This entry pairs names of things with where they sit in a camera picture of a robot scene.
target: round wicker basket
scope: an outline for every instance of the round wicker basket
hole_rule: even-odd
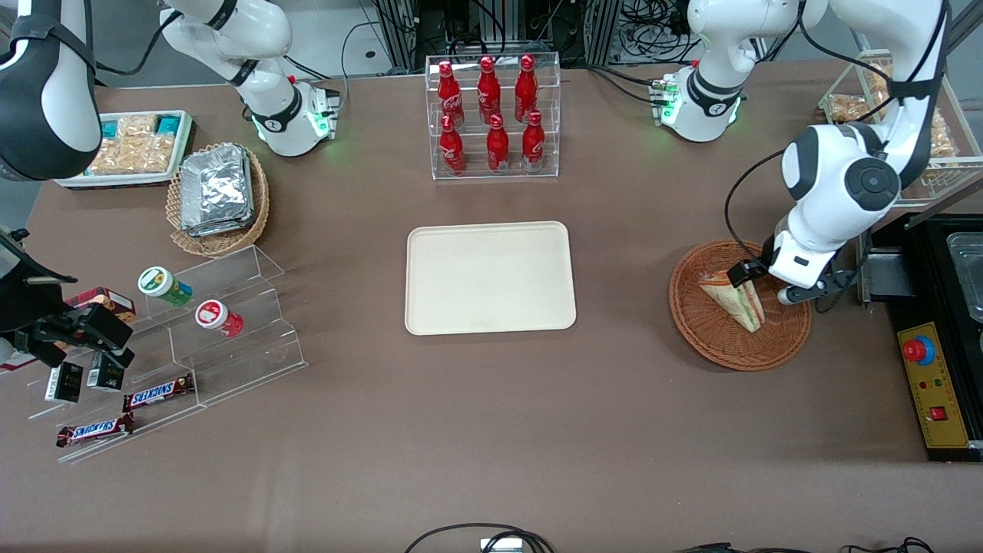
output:
[[[210,152],[219,146],[221,145],[213,144],[200,152]],[[241,250],[260,238],[269,218],[269,186],[266,183],[266,173],[262,171],[260,161],[252,152],[249,152],[249,161],[253,179],[253,204],[256,208],[256,221],[253,226],[202,238],[194,238],[181,230],[181,171],[174,175],[167,187],[167,205],[164,212],[167,214],[167,221],[177,229],[171,233],[171,239],[181,246],[181,249],[190,254],[218,258]]]
[[[761,248],[748,243],[755,254]],[[765,323],[749,333],[700,288],[699,279],[729,269],[747,254],[733,240],[714,240],[693,248],[672,272],[669,306],[683,337],[701,355],[738,371],[774,369],[798,353],[812,327],[808,303],[781,305],[777,294],[784,287],[766,276],[754,281],[765,310]]]

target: coca-cola bottle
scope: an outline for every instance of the coca-cola bottle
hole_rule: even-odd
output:
[[[492,123],[492,116],[501,113],[501,85],[494,73],[494,58],[482,56],[482,76],[478,78],[478,107],[486,125]]]
[[[508,172],[508,134],[505,133],[505,122],[501,114],[491,116],[489,129],[489,169],[496,175]]]
[[[543,142],[546,138],[543,113],[533,109],[529,112],[529,126],[522,133],[522,168],[526,172],[538,173],[543,168]]]
[[[454,130],[454,120],[450,115],[440,118],[440,151],[443,154],[443,162],[454,173],[455,177],[464,174],[467,163],[464,160],[464,143],[461,142],[461,135]]]
[[[515,81],[515,120],[525,123],[529,112],[536,109],[536,94],[540,87],[536,82],[536,58],[529,54],[522,56],[519,67],[522,71]]]
[[[454,79],[454,69],[450,65],[450,60],[443,60],[438,64],[440,71],[440,84],[436,88],[436,95],[440,96],[440,109],[444,115],[450,115],[455,127],[464,125],[464,104],[461,101],[461,87]]]

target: table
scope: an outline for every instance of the table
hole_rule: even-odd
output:
[[[561,176],[511,184],[431,181],[419,78],[352,81],[339,139],[295,159],[261,145],[229,87],[100,91],[103,111],[185,109],[198,147],[257,152],[273,198],[260,246],[286,270],[276,286],[311,366],[68,466],[25,416],[25,383],[44,368],[0,377],[0,551],[389,552],[468,521],[521,525],[568,553],[721,540],[830,552],[908,534],[978,551],[983,471],[924,461],[883,306],[845,302],[762,374],[703,360],[668,313],[676,261],[726,236],[727,188],[815,120],[841,69],[764,64],[737,122],[706,145],[566,71]],[[761,169],[735,199],[748,239],[792,205],[778,175]],[[81,279],[69,295],[136,296],[139,270],[200,261],[170,242],[163,205],[163,189],[47,184],[29,248]],[[573,328],[406,332],[413,228],[545,219],[569,228]],[[475,551],[487,535],[420,551]]]

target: snickers bar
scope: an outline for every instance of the snickers bar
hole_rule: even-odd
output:
[[[133,413],[85,426],[66,426],[58,432],[58,442],[55,445],[64,448],[65,446],[74,446],[85,440],[99,440],[124,432],[133,433]]]
[[[195,377],[191,373],[188,373],[179,379],[154,386],[142,392],[137,392],[132,396],[123,396],[123,412],[128,413],[156,401],[163,401],[173,396],[186,394],[194,389]]]

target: aluminum foil pack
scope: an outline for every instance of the aluminum foil pack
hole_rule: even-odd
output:
[[[181,229],[202,237],[248,228],[256,218],[249,154],[236,144],[181,163]]]

